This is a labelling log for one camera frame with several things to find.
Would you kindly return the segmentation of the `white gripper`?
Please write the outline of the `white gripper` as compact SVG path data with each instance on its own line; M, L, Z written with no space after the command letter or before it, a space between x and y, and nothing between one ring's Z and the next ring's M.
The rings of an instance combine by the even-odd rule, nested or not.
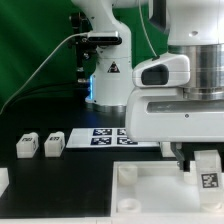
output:
M179 169L189 172L191 151L176 142L224 142L224 100L186 100L178 88L135 88L125 127L132 141L172 142Z

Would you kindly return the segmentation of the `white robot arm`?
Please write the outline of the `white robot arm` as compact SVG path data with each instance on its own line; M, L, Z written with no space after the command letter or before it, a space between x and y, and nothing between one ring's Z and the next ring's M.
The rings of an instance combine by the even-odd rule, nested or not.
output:
M224 0L145 0L168 51L132 67L110 49L92 75L92 102L126 107L138 142L224 142Z

